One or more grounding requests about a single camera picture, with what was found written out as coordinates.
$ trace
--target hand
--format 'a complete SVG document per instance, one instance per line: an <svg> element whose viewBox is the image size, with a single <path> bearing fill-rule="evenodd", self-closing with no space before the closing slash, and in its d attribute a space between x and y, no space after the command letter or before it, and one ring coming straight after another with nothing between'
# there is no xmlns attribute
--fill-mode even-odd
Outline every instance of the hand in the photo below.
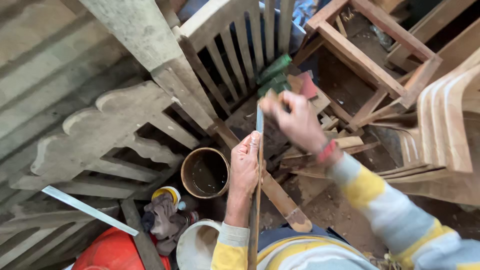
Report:
<svg viewBox="0 0 480 270"><path fill-rule="evenodd" d="M251 197L258 183L260 133L253 131L231 153L229 193Z"/></svg>
<svg viewBox="0 0 480 270"><path fill-rule="evenodd" d="M288 106L291 113L284 111L281 103ZM267 94L260 100L260 108L277 121L280 130L292 143L305 151L316 155L328 142L312 104L304 96L283 91L276 99Z"/></svg>
<svg viewBox="0 0 480 270"><path fill-rule="evenodd" d="M224 222L230 226L248 227L252 194L258 184L258 145L260 133L252 132L232 149L230 187Z"/></svg>

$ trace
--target person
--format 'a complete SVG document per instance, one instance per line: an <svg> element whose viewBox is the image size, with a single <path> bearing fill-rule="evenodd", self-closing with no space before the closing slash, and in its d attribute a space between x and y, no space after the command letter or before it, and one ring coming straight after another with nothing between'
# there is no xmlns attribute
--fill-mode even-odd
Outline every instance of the person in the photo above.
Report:
<svg viewBox="0 0 480 270"><path fill-rule="evenodd" d="M290 113L283 109L288 106ZM328 178L371 223L373 232L405 269L479 270L480 242L462 240L406 195L327 141L311 103L284 91L278 99L260 101L293 144L319 158ZM258 181L259 133L254 131L232 149L227 212L213 253L211 269L247 269L248 216ZM259 248L257 269L371 270L376 267L354 247L331 233L300 234L291 230ZM259 243L264 233L259 236Z"/></svg>

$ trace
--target red bracelet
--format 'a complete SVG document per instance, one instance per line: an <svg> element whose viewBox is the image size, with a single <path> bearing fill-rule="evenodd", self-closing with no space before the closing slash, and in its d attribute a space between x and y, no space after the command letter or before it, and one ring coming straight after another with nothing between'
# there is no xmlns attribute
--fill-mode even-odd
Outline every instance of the red bracelet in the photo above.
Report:
<svg viewBox="0 0 480 270"><path fill-rule="evenodd" d="M317 155L317 162L318 163L323 163L325 160L334 152L336 149L336 143L334 140L330 140L322 151Z"/></svg>

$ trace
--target bucket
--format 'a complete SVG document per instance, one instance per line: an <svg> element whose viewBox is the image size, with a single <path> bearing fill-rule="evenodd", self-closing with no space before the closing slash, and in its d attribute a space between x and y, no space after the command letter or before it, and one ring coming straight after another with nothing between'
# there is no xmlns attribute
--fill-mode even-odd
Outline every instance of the bucket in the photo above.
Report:
<svg viewBox="0 0 480 270"><path fill-rule="evenodd" d="M190 153L181 166L181 181L190 194L209 199L223 195L230 180L230 166L225 156L213 148L199 148Z"/></svg>
<svg viewBox="0 0 480 270"><path fill-rule="evenodd" d="M155 197L158 197L160 196L161 194L164 194L164 193L170 193L172 194L172 198L173 198L173 205L175 206L175 209L178 209L179 208L179 202L180 202L180 192L172 187L172 186L164 186L164 187L161 187L159 189L157 189L153 194L152 194L152 200L155 198Z"/></svg>
<svg viewBox="0 0 480 270"><path fill-rule="evenodd" d="M185 230L177 245L180 270L210 270L221 227L218 221L204 219Z"/></svg>

